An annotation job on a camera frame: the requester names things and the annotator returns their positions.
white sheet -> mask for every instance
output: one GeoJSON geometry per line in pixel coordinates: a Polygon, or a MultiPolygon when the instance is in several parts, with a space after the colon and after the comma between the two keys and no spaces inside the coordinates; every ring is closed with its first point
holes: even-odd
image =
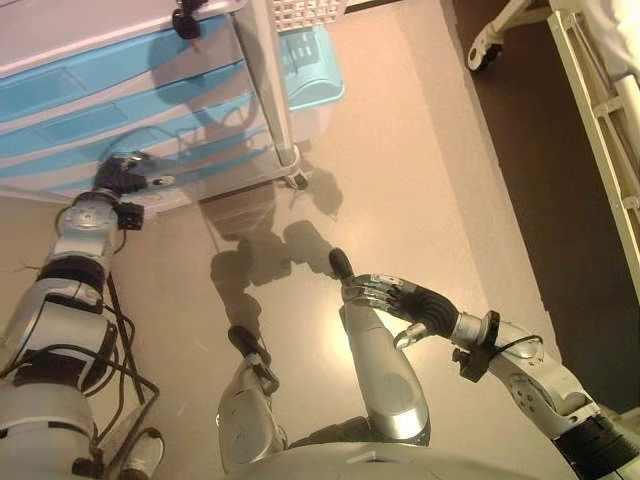
{"type": "Polygon", "coordinates": [[[582,0],[583,11],[613,81],[640,83],[640,0],[582,0]]]}

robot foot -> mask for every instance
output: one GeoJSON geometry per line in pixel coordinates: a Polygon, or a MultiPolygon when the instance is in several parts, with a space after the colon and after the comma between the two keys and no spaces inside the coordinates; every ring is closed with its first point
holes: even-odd
{"type": "Polygon", "coordinates": [[[164,440],[155,428],[143,430],[122,466],[118,480],[149,480],[164,455],[164,440]]]}

bed wheel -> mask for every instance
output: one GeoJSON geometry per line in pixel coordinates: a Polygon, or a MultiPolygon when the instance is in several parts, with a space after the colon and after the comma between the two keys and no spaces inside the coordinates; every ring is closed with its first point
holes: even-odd
{"type": "Polygon", "coordinates": [[[469,50],[467,57],[467,67],[473,73],[479,73],[485,70],[493,61],[502,53],[502,45],[494,43],[477,47],[474,43],[469,50]]]}

caster wheel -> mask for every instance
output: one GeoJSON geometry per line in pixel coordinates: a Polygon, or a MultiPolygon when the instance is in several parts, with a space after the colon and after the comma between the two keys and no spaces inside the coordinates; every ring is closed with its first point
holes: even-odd
{"type": "Polygon", "coordinates": [[[293,177],[293,181],[296,184],[297,190],[306,190],[309,187],[309,180],[301,173],[293,177]]]}
{"type": "Polygon", "coordinates": [[[502,45],[493,43],[488,47],[485,46],[484,54],[482,54],[475,46],[469,51],[467,66],[473,73],[480,73],[487,69],[493,61],[502,53],[502,45]]]}

tile floor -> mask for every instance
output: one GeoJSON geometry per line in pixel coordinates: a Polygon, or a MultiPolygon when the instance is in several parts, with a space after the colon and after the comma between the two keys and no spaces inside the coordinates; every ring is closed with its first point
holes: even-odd
{"type": "MultiPolygon", "coordinates": [[[[332,246],[359,272],[398,274],[476,314],[499,310],[557,356],[453,21],[448,2],[406,0],[332,25],[347,94],[305,152],[310,189],[266,185],[158,215],[130,235],[114,278],[138,324],[139,369],[162,390],[149,419],[167,440],[158,479],[222,473],[215,413],[240,361],[230,322],[260,326],[290,439],[363,413],[339,285],[327,275],[332,246]]],[[[451,350],[430,339],[408,351],[432,446],[571,478],[499,382],[461,379],[451,350]]]]}

